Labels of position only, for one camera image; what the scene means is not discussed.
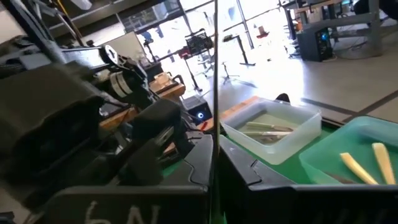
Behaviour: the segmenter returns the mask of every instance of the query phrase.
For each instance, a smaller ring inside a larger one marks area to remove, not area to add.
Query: white wall
[[[124,34],[125,32],[123,24],[117,23],[85,36],[82,41],[83,43],[86,43],[87,41],[92,40],[95,46],[100,46]]]
[[[145,54],[137,35],[130,32],[121,37],[107,42],[117,53],[137,60],[138,55]]]
[[[0,12],[0,30],[0,43],[3,43],[17,35],[25,34],[19,24],[6,10]]]

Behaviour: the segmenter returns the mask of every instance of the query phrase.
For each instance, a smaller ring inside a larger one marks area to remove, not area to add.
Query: window
[[[204,28],[207,35],[214,34],[214,3],[189,12],[187,17],[192,31]]]
[[[187,9],[192,9],[194,7],[200,6],[201,4],[204,4],[206,2],[210,2],[210,0],[180,0],[182,7],[187,10]]]
[[[248,29],[254,46],[264,45],[264,42],[270,40],[272,42],[286,40],[289,36],[289,32],[284,30],[284,25],[287,25],[285,13],[277,9],[249,20]],[[257,38],[260,34],[259,27],[261,26],[264,28],[264,31],[270,32],[270,36],[260,39]]]
[[[236,0],[222,0],[219,2],[218,27],[224,30],[242,22],[242,16]]]
[[[225,30],[242,22],[236,1],[224,0],[220,2],[218,13],[218,29]],[[193,31],[204,28],[208,35],[214,34],[214,3],[207,4],[187,14],[189,24]]]
[[[166,0],[138,13],[135,13],[134,8],[126,9],[119,13],[119,17],[126,28],[126,32],[132,32],[162,21],[171,13],[179,10],[177,0]]]
[[[142,45],[144,45],[145,39],[154,40],[153,43],[149,44],[149,47],[155,57],[161,58],[185,46],[187,44],[185,36],[189,33],[184,19],[179,17],[172,21],[164,22],[158,27],[149,29],[137,35],[137,37]],[[147,57],[152,58],[146,47],[145,51]]]
[[[243,14],[246,19],[250,19],[253,16],[261,14],[267,10],[276,8],[279,4],[278,0],[242,0],[240,1],[242,5]]]

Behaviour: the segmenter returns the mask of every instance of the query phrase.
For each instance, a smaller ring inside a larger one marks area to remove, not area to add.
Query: translucent plastic bin
[[[231,139],[270,164],[278,165],[320,135],[321,120],[318,110],[260,98],[223,120],[223,124]],[[294,131],[273,144],[261,144],[241,132],[250,121],[293,128]]]
[[[358,117],[300,154],[308,177],[316,184],[340,184],[339,180],[364,182],[340,158],[348,152],[379,184],[385,184],[372,143],[384,143],[395,176],[398,174],[398,124],[367,116]]]

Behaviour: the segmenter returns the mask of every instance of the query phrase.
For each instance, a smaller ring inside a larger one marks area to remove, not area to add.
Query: red object
[[[263,37],[268,37],[269,32],[265,32],[264,34],[260,34],[257,36],[257,39],[261,39]]]
[[[202,125],[201,128],[200,128],[200,131],[204,131],[206,127],[207,127],[207,121],[205,121],[205,122],[203,123],[203,125]]]

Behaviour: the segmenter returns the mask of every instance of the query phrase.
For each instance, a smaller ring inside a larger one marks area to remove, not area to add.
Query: yellow stick
[[[367,184],[378,184],[373,177],[371,177],[362,167],[359,165],[355,159],[348,153],[344,152],[340,154],[341,159],[346,164],[346,166],[354,172],[361,180]]]
[[[373,143],[372,147],[384,180],[386,180],[387,184],[396,184],[386,146],[383,143]]]

